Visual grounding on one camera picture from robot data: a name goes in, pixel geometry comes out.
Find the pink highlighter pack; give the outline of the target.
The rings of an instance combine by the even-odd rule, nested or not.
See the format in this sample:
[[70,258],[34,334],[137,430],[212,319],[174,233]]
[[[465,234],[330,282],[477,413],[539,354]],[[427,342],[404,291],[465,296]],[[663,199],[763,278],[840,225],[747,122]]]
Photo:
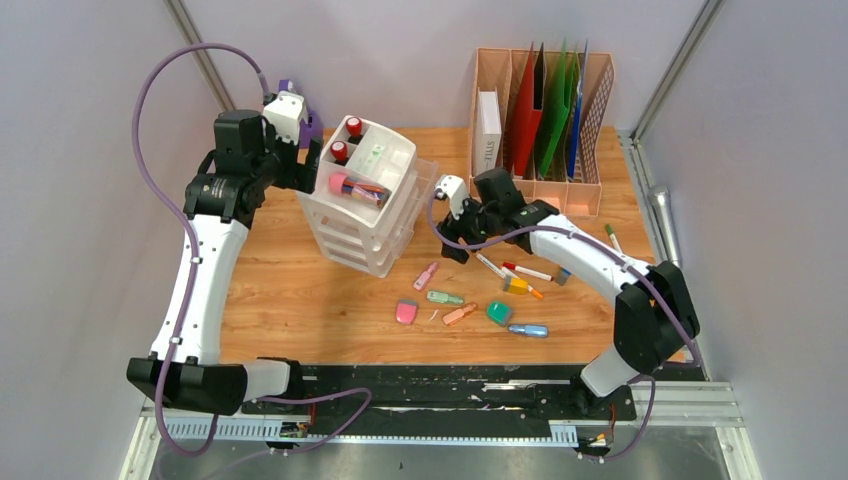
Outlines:
[[329,176],[330,191],[338,196],[350,197],[375,209],[382,209],[389,201],[392,191],[379,184],[336,172]]

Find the red folder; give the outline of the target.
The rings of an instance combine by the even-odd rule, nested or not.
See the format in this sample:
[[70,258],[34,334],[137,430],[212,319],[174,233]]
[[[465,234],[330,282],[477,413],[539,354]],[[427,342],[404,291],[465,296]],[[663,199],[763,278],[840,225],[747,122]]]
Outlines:
[[545,50],[541,43],[538,50],[531,47],[528,51],[524,68],[518,77],[519,90],[509,123],[508,169],[519,178],[524,178],[528,173],[542,118],[545,79]]

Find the white plastic drawer unit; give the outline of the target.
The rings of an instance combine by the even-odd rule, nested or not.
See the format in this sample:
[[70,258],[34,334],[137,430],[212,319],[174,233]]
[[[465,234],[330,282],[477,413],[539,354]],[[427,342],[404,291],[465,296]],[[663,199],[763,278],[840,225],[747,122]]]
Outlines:
[[324,257],[384,278],[412,238],[438,165],[386,126],[346,116],[326,142],[314,191],[298,199]]

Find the red round stamp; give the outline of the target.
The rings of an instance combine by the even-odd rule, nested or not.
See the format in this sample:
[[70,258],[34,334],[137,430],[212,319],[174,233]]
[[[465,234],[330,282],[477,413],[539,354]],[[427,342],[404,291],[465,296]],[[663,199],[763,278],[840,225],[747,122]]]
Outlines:
[[348,134],[347,142],[358,145],[364,136],[364,124],[359,117],[350,116],[345,121],[345,129]]

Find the green folder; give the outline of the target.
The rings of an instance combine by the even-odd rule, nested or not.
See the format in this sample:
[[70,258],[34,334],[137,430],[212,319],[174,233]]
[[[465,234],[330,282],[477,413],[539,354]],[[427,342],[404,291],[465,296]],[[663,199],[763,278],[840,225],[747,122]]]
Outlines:
[[544,57],[546,80],[542,117],[534,145],[536,180],[563,181],[567,175],[567,155],[562,151],[570,134],[580,80],[579,56],[563,41],[558,52]]

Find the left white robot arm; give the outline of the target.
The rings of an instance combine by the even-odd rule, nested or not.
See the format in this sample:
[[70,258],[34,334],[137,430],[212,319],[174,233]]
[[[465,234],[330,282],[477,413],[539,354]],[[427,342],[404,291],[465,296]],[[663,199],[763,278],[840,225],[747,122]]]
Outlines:
[[291,376],[297,362],[224,364],[220,334],[234,267],[267,189],[314,190],[321,139],[311,139],[305,162],[298,160],[307,118],[265,107],[226,111],[213,123],[215,146],[177,211],[187,232],[166,317],[148,355],[130,359],[126,370],[132,385],[166,408],[232,415],[267,396],[293,413],[305,403],[306,386]]

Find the pink plastic file organizer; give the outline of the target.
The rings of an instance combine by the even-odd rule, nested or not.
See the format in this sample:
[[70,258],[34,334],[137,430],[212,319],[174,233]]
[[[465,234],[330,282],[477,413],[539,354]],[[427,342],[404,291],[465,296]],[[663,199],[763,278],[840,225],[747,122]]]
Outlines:
[[468,175],[503,167],[526,198],[597,216],[597,144],[614,84],[612,55],[588,47],[477,49]]

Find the pink mini highlighter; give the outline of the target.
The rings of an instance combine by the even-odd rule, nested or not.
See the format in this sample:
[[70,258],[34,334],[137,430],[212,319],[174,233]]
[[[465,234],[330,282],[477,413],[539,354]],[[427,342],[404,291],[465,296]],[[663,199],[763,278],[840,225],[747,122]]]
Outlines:
[[428,266],[427,266],[427,267],[426,267],[426,268],[425,268],[425,269],[424,269],[424,270],[423,270],[423,271],[422,271],[422,272],[421,272],[421,273],[417,276],[416,280],[415,280],[415,281],[414,281],[414,283],[413,283],[413,288],[414,288],[416,291],[423,291],[423,290],[425,290],[425,289],[427,288],[427,286],[429,285],[429,283],[430,283],[430,282],[433,280],[433,278],[435,277],[435,274],[437,273],[438,269],[439,269],[439,263],[438,263],[438,262],[432,262],[432,263],[430,263],[430,264],[429,264],[429,265],[428,265]]

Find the blue folder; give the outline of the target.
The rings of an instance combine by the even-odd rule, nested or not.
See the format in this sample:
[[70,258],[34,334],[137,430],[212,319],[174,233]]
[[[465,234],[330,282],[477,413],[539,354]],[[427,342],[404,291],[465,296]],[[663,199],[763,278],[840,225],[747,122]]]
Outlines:
[[580,136],[580,124],[581,124],[581,109],[583,102],[583,91],[584,91],[584,80],[585,80],[585,72],[587,65],[589,48],[588,41],[584,42],[583,51],[581,54],[577,55],[576,60],[578,63],[576,66],[578,67],[577,73],[577,83],[575,87],[575,103],[573,110],[573,121],[572,121],[572,130],[571,130],[571,143],[569,147],[568,153],[568,163],[567,163],[567,175],[570,180],[574,180],[576,178],[576,164],[577,164],[577,155],[579,149],[579,136]]

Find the red black stamp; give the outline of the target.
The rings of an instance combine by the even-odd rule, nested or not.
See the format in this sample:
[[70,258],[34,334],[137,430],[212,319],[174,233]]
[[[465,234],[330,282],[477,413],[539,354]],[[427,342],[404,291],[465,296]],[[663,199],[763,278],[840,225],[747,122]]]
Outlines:
[[344,141],[334,141],[330,145],[330,153],[337,165],[345,166],[350,158],[349,146]]

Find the green mini highlighter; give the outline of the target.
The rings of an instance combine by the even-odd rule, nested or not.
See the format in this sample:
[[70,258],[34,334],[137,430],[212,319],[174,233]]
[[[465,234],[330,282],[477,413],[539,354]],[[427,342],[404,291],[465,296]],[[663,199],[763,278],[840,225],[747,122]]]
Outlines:
[[426,293],[426,299],[429,302],[442,305],[463,305],[465,303],[462,296],[437,290],[428,290]]

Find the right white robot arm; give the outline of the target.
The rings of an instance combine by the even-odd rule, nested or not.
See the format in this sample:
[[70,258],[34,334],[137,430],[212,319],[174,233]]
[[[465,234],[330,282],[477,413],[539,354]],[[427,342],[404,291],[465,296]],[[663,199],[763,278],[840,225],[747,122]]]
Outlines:
[[556,207],[527,201],[502,168],[475,177],[473,183],[475,194],[455,175],[444,175],[435,184],[434,199],[448,205],[444,219],[431,225],[443,257],[464,264],[471,253],[506,242],[578,277],[614,308],[611,346],[581,370],[570,392],[577,413],[598,416],[615,390],[653,374],[683,348],[694,363],[701,362],[694,344],[700,323],[677,265],[651,265],[615,250]]

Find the white hardcover book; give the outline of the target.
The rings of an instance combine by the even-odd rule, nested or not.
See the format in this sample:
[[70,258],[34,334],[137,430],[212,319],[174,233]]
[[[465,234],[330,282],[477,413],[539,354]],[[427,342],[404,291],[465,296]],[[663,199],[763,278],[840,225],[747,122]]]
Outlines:
[[476,97],[472,142],[472,175],[480,175],[497,165],[502,126],[497,90],[479,90]]

